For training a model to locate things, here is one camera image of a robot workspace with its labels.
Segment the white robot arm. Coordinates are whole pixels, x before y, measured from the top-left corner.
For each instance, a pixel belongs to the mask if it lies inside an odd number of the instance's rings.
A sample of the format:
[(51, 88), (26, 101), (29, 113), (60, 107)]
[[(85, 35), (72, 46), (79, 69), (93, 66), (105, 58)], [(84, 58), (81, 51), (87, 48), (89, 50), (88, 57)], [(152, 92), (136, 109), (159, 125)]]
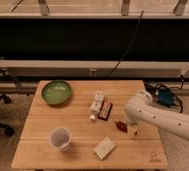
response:
[(127, 122), (137, 124), (142, 120), (189, 141), (189, 115), (153, 107), (152, 102), (149, 92), (138, 91), (125, 104)]

